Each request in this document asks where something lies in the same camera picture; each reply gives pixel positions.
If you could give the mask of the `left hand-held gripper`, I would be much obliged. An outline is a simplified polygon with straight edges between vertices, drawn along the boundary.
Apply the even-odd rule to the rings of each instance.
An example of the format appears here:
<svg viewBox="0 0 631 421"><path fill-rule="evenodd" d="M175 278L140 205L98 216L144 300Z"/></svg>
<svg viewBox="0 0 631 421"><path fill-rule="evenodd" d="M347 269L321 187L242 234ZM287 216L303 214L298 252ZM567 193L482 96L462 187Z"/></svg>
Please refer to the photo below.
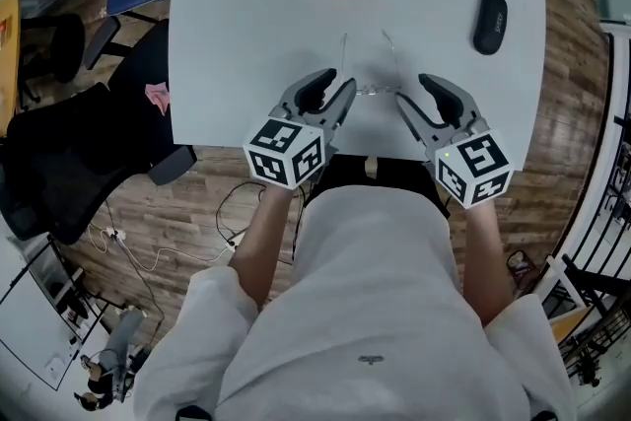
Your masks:
<svg viewBox="0 0 631 421"><path fill-rule="evenodd" d="M297 81L251 130L243 148L253 177L287 189L316 179L336 153L331 142L357 94L351 78L323 105L336 76L325 68Z"/></svg>

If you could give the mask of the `person's left forearm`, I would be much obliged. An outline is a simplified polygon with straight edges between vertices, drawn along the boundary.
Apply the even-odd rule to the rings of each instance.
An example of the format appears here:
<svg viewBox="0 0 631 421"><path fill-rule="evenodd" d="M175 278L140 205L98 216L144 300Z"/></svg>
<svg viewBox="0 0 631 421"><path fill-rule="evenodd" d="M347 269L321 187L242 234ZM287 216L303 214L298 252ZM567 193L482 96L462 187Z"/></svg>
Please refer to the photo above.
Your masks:
<svg viewBox="0 0 631 421"><path fill-rule="evenodd" d="M259 310L272 286L293 195L292 190L280 186L266 187L229 262L241 287Z"/></svg>

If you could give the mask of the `round wooden table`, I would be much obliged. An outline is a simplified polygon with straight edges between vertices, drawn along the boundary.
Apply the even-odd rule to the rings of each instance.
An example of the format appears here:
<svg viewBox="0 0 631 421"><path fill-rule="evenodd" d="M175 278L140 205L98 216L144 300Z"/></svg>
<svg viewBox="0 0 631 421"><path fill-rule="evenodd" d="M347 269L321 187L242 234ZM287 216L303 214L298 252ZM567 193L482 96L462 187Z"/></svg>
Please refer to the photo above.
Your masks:
<svg viewBox="0 0 631 421"><path fill-rule="evenodd" d="M0 0L0 118L14 113L20 53L20 0Z"/></svg>

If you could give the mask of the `person's black trousers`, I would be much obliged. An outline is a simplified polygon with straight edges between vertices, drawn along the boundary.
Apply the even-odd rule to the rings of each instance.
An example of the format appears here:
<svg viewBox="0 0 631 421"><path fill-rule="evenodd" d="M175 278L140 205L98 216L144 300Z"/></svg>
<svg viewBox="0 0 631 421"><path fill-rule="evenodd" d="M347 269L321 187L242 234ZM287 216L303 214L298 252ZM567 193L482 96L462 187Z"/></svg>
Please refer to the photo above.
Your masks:
<svg viewBox="0 0 631 421"><path fill-rule="evenodd" d="M376 177L368 176L367 157L334 155L313 187L304 207L323 192L349 185L376 186L406 190L430 200L446 219L450 212L441 200L433 177L420 161L377 158Z"/></svg>

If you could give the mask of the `black metal railing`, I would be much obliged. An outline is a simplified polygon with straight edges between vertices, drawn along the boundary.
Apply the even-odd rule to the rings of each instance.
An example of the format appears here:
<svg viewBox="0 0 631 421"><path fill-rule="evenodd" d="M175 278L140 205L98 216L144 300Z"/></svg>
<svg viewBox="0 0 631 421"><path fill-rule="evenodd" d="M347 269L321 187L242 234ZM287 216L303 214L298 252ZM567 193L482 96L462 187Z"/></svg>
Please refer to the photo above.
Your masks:
<svg viewBox="0 0 631 421"><path fill-rule="evenodd" d="M631 330L631 22L600 26L609 70L594 158L535 290L569 377L592 387L600 383L600 358Z"/></svg>

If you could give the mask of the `person in white shirt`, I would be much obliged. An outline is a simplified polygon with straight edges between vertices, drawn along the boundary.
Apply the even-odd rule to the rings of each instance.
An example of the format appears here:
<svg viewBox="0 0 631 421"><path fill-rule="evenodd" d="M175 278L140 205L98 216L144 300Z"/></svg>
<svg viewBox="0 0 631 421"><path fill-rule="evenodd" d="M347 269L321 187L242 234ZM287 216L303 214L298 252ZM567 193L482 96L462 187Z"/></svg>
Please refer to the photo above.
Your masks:
<svg viewBox="0 0 631 421"><path fill-rule="evenodd" d="M349 185L306 208L293 285L259 310L228 265L195 273L135 383L136 421L576 421L535 295L488 325L447 219Z"/></svg>

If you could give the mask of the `person's right forearm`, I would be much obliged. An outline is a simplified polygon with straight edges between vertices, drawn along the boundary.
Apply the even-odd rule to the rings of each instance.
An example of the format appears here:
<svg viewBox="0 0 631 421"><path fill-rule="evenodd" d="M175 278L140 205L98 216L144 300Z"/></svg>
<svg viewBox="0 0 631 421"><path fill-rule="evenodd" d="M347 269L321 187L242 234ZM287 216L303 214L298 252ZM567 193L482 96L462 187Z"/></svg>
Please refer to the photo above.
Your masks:
<svg viewBox="0 0 631 421"><path fill-rule="evenodd" d="M462 293L486 326L513 300L494 201L467 209L465 219Z"/></svg>

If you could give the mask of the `black swivel chair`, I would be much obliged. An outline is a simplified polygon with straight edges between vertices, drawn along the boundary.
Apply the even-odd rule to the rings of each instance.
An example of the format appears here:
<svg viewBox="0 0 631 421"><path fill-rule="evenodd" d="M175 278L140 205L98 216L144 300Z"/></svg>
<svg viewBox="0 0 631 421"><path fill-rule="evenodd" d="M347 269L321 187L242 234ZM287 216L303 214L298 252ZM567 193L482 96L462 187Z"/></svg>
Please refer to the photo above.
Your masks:
<svg viewBox="0 0 631 421"><path fill-rule="evenodd" d="M52 75L62 84L69 83L81 65L92 70L104 55L124 58L131 51L129 46L113 41L121 28L117 17L105 18L89 43L86 43L84 23L77 14L21 19L21 28L24 31L53 29L52 39L43 52L34 45L20 49L18 99L21 110L29 109L25 97L36 104L40 102L40 97L35 96L27 84L30 79Z"/></svg>

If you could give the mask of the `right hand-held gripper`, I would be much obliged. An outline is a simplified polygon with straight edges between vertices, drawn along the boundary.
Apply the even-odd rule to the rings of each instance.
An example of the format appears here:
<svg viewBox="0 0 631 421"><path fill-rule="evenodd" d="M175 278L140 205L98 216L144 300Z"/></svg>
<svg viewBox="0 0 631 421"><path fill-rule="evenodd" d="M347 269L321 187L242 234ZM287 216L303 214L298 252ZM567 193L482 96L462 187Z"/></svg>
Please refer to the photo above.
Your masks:
<svg viewBox="0 0 631 421"><path fill-rule="evenodd" d="M431 120L405 94L395 94L396 105L414 138L425 145L435 181L464 209L505 193L514 165L499 131L478 117L472 95L433 74L419 74L418 80L434 98L443 123Z"/></svg>

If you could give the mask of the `pink cloth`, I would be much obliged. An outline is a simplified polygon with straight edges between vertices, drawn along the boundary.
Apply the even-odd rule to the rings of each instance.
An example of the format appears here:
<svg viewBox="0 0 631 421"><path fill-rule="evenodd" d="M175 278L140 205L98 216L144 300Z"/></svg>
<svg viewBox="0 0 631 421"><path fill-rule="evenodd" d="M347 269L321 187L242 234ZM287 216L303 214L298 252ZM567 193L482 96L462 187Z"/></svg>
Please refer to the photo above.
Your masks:
<svg viewBox="0 0 631 421"><path fill-rule="evenodd" d="M145 86L145 96L152 105L158 108L162 116L167 114L171 98L166 82L159 84L147 84Z"/></svg>

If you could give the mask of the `black glasses case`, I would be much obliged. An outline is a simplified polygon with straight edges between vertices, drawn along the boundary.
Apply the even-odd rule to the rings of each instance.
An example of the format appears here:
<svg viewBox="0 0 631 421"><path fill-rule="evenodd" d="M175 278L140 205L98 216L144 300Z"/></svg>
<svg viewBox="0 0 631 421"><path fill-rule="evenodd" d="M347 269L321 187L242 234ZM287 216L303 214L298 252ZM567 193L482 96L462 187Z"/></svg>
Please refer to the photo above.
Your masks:
<svg viewBox="0 0 631 421"><path fill-rule="evenodd" d="M504 40L507 22L506 0L480 0L472 37L474 49L485 56L497 53Z"/></svg>

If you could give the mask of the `black mesh office chair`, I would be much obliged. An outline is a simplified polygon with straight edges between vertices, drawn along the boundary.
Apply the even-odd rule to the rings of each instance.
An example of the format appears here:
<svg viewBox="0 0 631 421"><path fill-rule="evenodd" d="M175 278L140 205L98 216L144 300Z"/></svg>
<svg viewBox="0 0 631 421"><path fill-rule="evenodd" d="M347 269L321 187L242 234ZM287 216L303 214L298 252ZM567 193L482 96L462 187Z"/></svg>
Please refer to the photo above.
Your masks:
<svg viewBox="0 0 631 421"><path fill-rule="evenodd" d="M123 182L147 175L168 184L197 161L174 140L165 116L145 96L147 84L169 87L168 20L131 47L107 83L54 105L23 112L0 141L0 214L27 241L51 234L72 245Z"/></svg>

